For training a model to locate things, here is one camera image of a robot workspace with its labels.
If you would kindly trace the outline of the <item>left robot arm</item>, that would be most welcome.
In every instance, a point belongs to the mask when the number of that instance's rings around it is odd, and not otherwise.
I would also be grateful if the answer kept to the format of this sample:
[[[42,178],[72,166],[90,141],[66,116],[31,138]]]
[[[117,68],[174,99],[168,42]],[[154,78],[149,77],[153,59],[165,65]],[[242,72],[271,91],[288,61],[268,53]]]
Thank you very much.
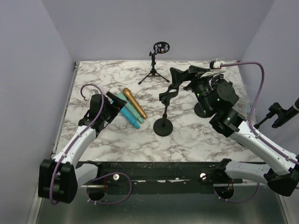
[[[51,204],[71,203],[78,187],[91,181],[99,184],[103,181],[103,172],[95,164],[77,168],[79,159],[99,133],[110,124],[126,101],[111,92],[94,94],[90,107],[78,122],[75,135],[66,147],[52,159],[44,159],[39,167],[38,196],[47,198]]]

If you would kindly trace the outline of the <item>black round-base clip stand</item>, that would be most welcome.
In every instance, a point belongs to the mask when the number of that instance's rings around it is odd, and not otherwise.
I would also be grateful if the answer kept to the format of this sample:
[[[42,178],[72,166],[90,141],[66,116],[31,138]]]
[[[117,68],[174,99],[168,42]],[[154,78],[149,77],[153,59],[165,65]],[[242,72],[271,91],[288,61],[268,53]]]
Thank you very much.
[[[165,106],[165,109],[162,118],[157,119],[153,125],[153,130],[158,136],[166,137],[173,131],[173,124],[167,118],[167,109],[170,105],[170,100],[178,95],[178,90],[179,87],[171,84],[166,92],[159,94],[159,101]]]

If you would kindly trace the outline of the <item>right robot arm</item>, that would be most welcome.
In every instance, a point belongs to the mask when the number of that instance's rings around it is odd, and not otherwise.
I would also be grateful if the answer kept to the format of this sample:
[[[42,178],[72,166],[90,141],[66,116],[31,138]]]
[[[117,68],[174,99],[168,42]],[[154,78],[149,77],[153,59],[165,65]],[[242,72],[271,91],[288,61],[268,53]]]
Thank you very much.
[[[206,77],[208,72],[208,69],[196,66],[185,71],[171,67],[172,86],[177,89],[188,81],[184,90],[191,90],[196,95],[201,116],[211,118],[212,128],[265,162],[262,166],[226,160],[223,167],[216,169],[216,180],[221,183],[229,179],[250,180],[268,185],[279,195],[291,196],[299,183],[299,157],[256,130],[251,121],[233,108],[239,96],[232,82],[224,79],[223,74]]]

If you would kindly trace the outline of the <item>blue microphone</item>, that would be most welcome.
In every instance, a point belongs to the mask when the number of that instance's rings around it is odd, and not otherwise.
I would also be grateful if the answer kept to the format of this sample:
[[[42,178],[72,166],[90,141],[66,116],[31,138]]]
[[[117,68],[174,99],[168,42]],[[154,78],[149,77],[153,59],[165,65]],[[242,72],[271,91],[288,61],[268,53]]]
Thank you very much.
[[[138,124],[137,120],[134,118],[134,116],[126,109],[126,107],[123,107],[120,110],[120,113],[122,116],[136,129],[140,128],[140,125]]]

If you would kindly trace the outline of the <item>black tripod mic stand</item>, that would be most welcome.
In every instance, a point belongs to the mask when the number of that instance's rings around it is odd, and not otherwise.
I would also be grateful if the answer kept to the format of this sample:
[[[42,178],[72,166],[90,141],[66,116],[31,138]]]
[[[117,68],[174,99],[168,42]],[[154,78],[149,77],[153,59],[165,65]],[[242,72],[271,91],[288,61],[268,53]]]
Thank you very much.
[[[149,56],[151,57],[151,70],[147,76],[145,76],[138,84],[140,85],[146,78],[148,77],[161,77],[166,82],[170,82],[167,78],[163,77],[161,74],[159,74],[155,68],[156,66],[156,55],[157,54],[165,54],[170,50],[170,44],[167,42],[156,42],[153,45],[153,52],[151,51],[149,53]]]

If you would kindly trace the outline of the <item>black round-base shock-mount stand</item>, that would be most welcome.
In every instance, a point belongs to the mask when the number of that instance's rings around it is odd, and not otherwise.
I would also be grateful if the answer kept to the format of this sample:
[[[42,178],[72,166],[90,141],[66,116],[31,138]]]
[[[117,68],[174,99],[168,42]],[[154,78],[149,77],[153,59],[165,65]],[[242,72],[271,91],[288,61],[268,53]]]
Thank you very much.
[[[219,100],[214,97],[205,97],[203,99],[197,99],[197,104],[194,107],[194,111],[197,116],[201,118],[209,118],[219,111],[226,111],[233,107],[238,101],[239,97],[236,95],[232,82],[228,82],[224,79],[224,75],[216,75],[220,77],[219,85],[217,86],[217,93],[219,94]]]

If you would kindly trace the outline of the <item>gold microphone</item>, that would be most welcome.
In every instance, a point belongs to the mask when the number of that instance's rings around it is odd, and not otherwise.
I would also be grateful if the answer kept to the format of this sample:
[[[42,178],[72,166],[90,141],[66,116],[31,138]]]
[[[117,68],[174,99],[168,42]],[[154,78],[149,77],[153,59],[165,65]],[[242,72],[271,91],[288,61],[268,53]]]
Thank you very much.
[[[133,107],[137,110],[137,112],[140,114],[140,116],[143,119],[146,119],[148,116],[146,112],[143,110],[143,108],[140,106],[140,104],[137,102],[136,98],[133,96],[131,90],[129,88],[124,88],[122,90],[122,93],[124,96],[129,100],[129,102],[133,105]]]

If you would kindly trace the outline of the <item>mint green microphone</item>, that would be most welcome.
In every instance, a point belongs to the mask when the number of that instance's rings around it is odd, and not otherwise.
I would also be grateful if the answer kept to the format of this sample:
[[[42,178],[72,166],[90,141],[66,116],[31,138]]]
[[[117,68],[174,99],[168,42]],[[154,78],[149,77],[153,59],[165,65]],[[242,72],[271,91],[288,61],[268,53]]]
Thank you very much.
[[[116,96],[122,100],[125,100],[127,103],[125,105],[126,109],[132,114],[132,116],[140,123],[144,122],[144,119],[141,117],[139,112],[133,107],[129,100],[124,96],[123,93],[117,93]]]

